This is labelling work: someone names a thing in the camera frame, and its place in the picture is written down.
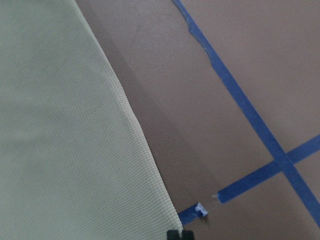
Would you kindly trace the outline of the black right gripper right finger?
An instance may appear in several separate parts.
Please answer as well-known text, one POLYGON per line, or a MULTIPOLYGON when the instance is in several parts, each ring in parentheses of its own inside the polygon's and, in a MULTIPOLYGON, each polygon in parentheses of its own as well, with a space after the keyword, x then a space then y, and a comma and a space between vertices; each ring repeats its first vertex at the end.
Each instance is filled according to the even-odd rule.
POLYGON ((191 230, 182 231, 182 240, 194 240, 194 233, 191 230))

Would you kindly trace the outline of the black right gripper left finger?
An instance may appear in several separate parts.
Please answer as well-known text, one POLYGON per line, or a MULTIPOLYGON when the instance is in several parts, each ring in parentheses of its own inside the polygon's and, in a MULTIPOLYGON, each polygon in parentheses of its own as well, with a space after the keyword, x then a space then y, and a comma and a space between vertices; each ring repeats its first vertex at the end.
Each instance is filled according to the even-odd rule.
POLYGON ((166 232, 167 240, 181 240, 181 235, 178 230, 171 229, 166 232))

